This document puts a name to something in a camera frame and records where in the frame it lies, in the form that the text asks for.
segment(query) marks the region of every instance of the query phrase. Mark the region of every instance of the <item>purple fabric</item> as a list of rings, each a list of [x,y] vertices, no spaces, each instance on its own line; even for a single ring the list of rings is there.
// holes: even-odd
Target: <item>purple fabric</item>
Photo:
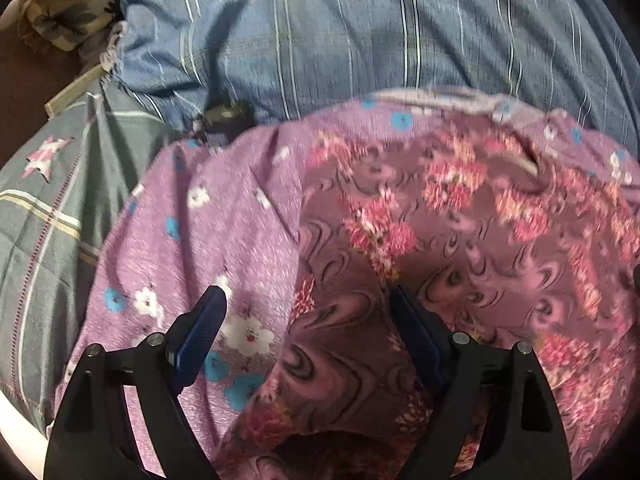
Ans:
[[[406,105],[351,102],[224,152],[165,149],[104,245],[69,373],[88,344],[136,344],[217,284],[227,318],[180,403],[220,475],[391,479],[431,413],[388,316],[401,282],[482,342],[534,344],[579,475],[638,367],[638,165],[561,110],[388,97]]]

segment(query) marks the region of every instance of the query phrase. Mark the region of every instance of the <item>white flower print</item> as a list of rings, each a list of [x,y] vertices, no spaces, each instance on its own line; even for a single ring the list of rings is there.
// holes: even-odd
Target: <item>white flower print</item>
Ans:
[[[257,198],[258,202],[260,202],[263,208],[271,209],[271,202],[269,202],[269,199],[260,187],[255,190],[255,197]]]
[[[556,138],[556,135],[558,134],[558,131],[548,124],[547,126],[545,126],[543,133],[546,140],[554,140]]]
[[[257,317],[248,318],[227,316],[220,332],[226,338],[229,348],[238,350],[244,357],[255,354],[268,354],[273,342],[273,332],[262,328],[262,323]]]
[[[280,162],[281,160],[285,160],[290,154],[290,149],[288,146],[283,146],[278,150],[276,156],[273,157],[274,162]]]
[[[136,301],[133,304],[140,314],[146,314],[155,318],[158,328],[162,327],[164,321],[164,309],[158,303],[158,297],[148,286],[136,292]]]
[[[217,275],[213,284],[220,287],[222,291],[225,293],[227,303],[231,301],[231,298],[234,296],[234,292],[231,290],[231,287],[229,286],[229,278],[226,275],[224,274]]]
[[[189,209],[200,209],[209,201],[209,193],[202,186],[192,187],[187,193],[187,207]]]
[[[611,156],[609,157],[609,164],[612,168],[620,167],[620,159],[618,158],[616,152],[611,153]]]

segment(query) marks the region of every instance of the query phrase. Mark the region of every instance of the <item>bed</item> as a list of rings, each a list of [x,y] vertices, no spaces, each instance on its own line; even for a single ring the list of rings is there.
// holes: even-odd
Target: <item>bed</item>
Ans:
[[[317,48],[305,36],[303,7],[291,11],[292,20],[282,0],[211,0],[210,13],[202,1],[123,0],[130,34],[113,74],[91,82],[0,171],[0,354],[8,356],[0,361],[0,433],[37,478],[52,394],[72,372],[66,364],[102,241],[155,154],[224,94],[251,102],[266,122],[384,87],[467,84],[542,109],[563,107],[638,154],[638,62],[600,0],[548,0],[537,19],[557,9],[562,18],[531,30],[517,9],[539,10],[545,0],[513,0],[513,7],[508,0],[389,0],[374,23],[350,15],[347,0],[317,0],[329,17],[322,34],[331,38]],[[252,14],[248,2],[265,14]],[[520,54],[507,40],[484,60],[484,72],[479,45],[486,41],[473,43],[477,29],[467,28],[474,6],[482,26],[504,38],[523,32],[533,43],[541,34],[539,55],[526,55],[529,40]],[[163,20],[172,9],[181,19]],[[157,28],[143,26],[158,16]],[[302,28],[283,32],[287,26]],[[306,40],[294,43],[298,37]],[[297,95],[306,72],[315,73],[306,86],[316,93]]]

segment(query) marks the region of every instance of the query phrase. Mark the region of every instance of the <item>brown surface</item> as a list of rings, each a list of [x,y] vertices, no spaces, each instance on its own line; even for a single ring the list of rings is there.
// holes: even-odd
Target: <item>brown surface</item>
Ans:
[[[0,166],[47,121],[44,104],[79,72],[78,54],[36,54],[13,27],[0,32]]]

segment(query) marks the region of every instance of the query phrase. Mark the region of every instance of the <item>blue gripper pad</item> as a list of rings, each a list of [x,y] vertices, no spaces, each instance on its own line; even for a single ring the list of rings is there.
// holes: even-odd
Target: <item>blue gripper pad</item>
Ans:
[[[225,320],[225,293],[218,286],[209,286],[191,312],[178,316],[174,325],[169,329],[168,335],[172,334],[172,328],[179,323],[179,318],[182,316],[191,316],[187,323],[193,323],[193,325],[184,336],[183,343],[175,350],[173,359],[171,355],[168,355],[169,361],[173,361],[172,364],[174,364],[172,386],[176,394],[181,392],[184,387],[191,386],[202,368],[204,359],[206,359],[222,322]],[[176,328],[179,337],[181,330],[179,326]]]

